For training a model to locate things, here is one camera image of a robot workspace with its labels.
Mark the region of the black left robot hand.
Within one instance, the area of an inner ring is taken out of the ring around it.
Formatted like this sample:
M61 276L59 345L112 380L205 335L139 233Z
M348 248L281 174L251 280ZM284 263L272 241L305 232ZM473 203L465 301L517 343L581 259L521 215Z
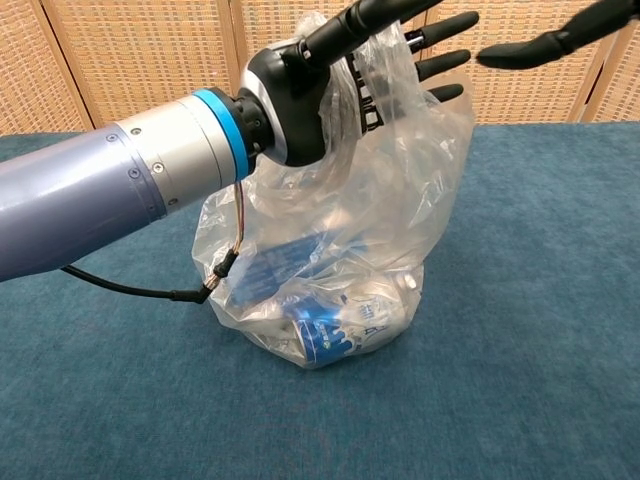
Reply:
M357 1L316 27L260 50L248 62L240 96L252 95L264 112L256 142L271 160L289 167L319 161L328 150L320 116L331 68L343 64L356 90L355 119L362 133L382 126L381 106L362 93L364 65L356 50L392 24L434 7L432 1Z

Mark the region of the white-backed right robot hand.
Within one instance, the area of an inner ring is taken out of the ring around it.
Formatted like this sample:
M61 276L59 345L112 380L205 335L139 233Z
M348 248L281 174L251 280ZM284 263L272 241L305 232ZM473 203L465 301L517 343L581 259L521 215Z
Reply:
M557 30L544 32L529 41L486 47L477 53L476 60L487 68L534 69L571 55L638 19L638 1L596 1Z

